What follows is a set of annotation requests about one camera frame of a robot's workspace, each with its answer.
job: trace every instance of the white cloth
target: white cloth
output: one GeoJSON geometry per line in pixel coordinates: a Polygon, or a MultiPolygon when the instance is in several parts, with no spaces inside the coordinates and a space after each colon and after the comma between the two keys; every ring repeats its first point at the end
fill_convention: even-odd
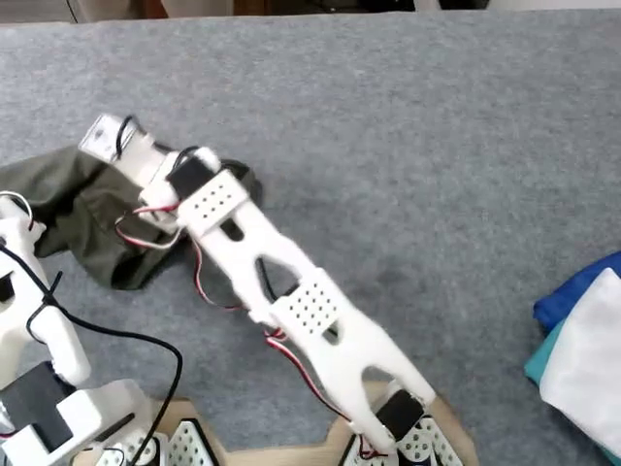
{"type": "Polygon", "coordinates": [[[621,456],[621,279],[612,269],[600,273],[567,317],[539,392],[621,456]]]}

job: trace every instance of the folded fabric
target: folded fabric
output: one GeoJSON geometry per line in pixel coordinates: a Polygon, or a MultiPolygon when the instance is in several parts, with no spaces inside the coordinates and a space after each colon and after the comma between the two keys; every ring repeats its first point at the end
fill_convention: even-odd
{"type": "MultiPolygon", "coordinates": [[[[565,290],[572,295],[569,287],[565,290]]],[[[615,359],[619,353],[616,341],[621,309],[616,303],[620,295],[621,281],[611,269],[604,270],[576,300],[570,317],[554,327],[525,365],[526,376],[541,384],[543,400],[596,442],[615,450],[617,456],[601,447],[619,466],[619,368],[615,359]]]]}
{"type": "MultiPolygon", "coordinates": [[[[552,350],[554,349],[554,345],[556,344],[556,340],[559,337],[564,324],[565,321],[561,320],[558,325],[552,329],[541,346],[537,349],[537,351],[535,351],[535,354],[533,354],[524,366],[526,377],[533,381],[537,386],[539,386],[539,381],[543,376],[543,372],[545,372],[547,361],[552,353],[552,350]]],[[[614,466],[621,466],[621,458],[616,457],[604,447],[600,447],[600,449],[602,449],[604,455],[612,464],[614,464],[614,466]]]]}
{"type": "MultiPolygon", "coordinates": [[[[223,165],[242,180],[256,200],[260,184],[252,171],[236,161],[223,161],[223,165]]],[[[76,147],[2,167],[0,185],[21,193],[30,203],[35,218],[48,227],[36,245],[38,257],[70,250],[104,286],[141,287],[170,252],[129,245],[116,235],[114,222],[140,207],[141,189],[116,168],[76,147]]],[[[151,242],[170,239],[135,216],[123,222],[123,230],[151,242]]]]}
{"type": "Polygon", "coordinates": [[[606,267],[621,275],[621,251],[604,257],[580,270],[552,294],[535,303],[534,316],[546,331],[551,331],[570,314],[577,300],[606,267]]]}

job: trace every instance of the table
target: table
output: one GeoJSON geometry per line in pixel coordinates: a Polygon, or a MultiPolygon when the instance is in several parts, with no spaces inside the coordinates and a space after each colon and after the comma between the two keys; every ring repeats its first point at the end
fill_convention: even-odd
{"type": "MultiPolygon", "coordinates": [[[[615,11],[0,28],[2,161],[75,143],[101,112],[246,161],[267,215],[449,400],[481,464],[606,464],[522,365],[533,302],[619,249],[620,50],[615,11]]],[[[140,292],[69,254],[44,265],[77,315],[177,345],[180,396],[228,449],[323,438],[332,418],[288,361],[196,296],[189,250],[140,292]]],[[[227,298],[216,271],[205,285],[227,298]]],[[[92,384],[165,393],[167,354],[81,336],[92,384]]]]}

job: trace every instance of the white wire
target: white wire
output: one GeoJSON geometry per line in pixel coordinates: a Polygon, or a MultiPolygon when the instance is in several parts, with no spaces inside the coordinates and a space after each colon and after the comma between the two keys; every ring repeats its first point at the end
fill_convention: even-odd
{"type": "MultiPolygon", "coordinates": [[[[134,216],[136,214],[142,214],[144,212],[170,212],[175,209],[177,205],[173,206],[164,206],[164,207],[141,207],[132,211],[131,215],[134,216]]],[[[116,230],[116,234],[125,240],[127,243],[132,245],[140,246],[143,248],[149,248],[150,250],[169,250],[172,246],[174,246],[179,240],[182,232],[182,228],[178,228],[173,238],[168,243],[152,243],[151,241],[146,241],[141,238],[136,238],[135,236],[130,236],[123,233],[120,229],[120,224],[125,220],[126,216],[120,216],[114,222],[114,229],[116,230]]]]}
{"type": "Polygon", "coordinates": [[[26,198],[23,197],[21,194],[19,194],[18,192],[15,191],[1,191],[0,190],[0,197],[2,196],[7,196],[7,197],[13,197],[14,199],[18,199],[23,207],[26,208],[26,212],[28,213],[28,219],[30,220],[30,222],[32,223],[34,221],[34,216],[32,215],[32,208],[30,207],[30,204],[28,203],[28,201],[26,201],[26,198]]]}
{"type": "Polygon", "coordinates": [[[141,240],[140,238],[136,238],[134,236],[129,236],[120,231],[118,225],[116,226],[116,233],[127,243],[131,243],[132,245],[142,246],[143,248],[149,248],[150,250],[169,250],[172,246],[174,246],[181,236],[181,229],[178,229],[173,238],[168,243],[152,243],[151,241],[141,240]]]}

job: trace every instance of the bracket hole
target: bracket hole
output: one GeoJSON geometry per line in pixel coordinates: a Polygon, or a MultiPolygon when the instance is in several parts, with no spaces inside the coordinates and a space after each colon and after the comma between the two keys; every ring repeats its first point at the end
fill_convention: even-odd
{"type": "Polygon", "coordinates": [[[323,338],[333,346],[338,345],[341,342],[341,329],[339,328],[339,322],[336,321],[330,325],[325,332],[323,332],[323,338]]]}

